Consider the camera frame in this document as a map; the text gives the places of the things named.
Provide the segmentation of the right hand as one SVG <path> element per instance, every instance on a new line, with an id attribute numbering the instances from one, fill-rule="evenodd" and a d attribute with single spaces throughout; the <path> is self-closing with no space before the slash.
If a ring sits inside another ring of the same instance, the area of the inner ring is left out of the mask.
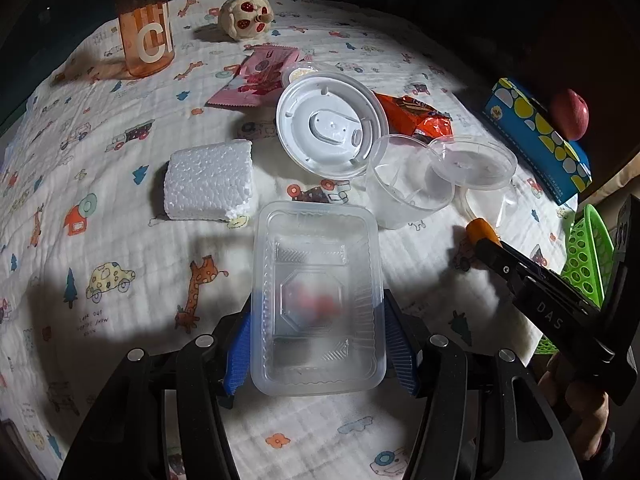
<path id="1" fill-rule="evenodd" d="M 592 460 L 608 423 L 608 394 L 555 353 L 538 387 L 559 419 L 578 460 Z"/>

